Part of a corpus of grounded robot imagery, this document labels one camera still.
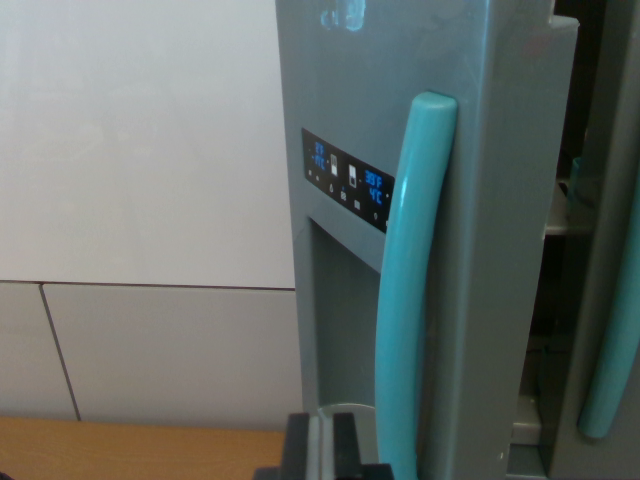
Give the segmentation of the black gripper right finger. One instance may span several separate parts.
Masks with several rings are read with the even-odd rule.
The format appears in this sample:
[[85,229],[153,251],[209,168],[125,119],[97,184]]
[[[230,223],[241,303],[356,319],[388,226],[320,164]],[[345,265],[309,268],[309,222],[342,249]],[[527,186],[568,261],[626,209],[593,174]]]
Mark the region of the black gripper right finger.
[[333,415],[333,478],[393,480],[390,464],[362,463],[355,417],[352,413]]

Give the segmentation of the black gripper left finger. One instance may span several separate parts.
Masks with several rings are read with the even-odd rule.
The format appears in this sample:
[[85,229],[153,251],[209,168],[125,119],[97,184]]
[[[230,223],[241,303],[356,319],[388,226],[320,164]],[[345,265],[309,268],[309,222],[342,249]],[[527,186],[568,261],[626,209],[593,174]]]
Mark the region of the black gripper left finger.
[[254,480],[304,480],[307,471],[309,425],[308,413],[289,415],[280,464],[256,469]]

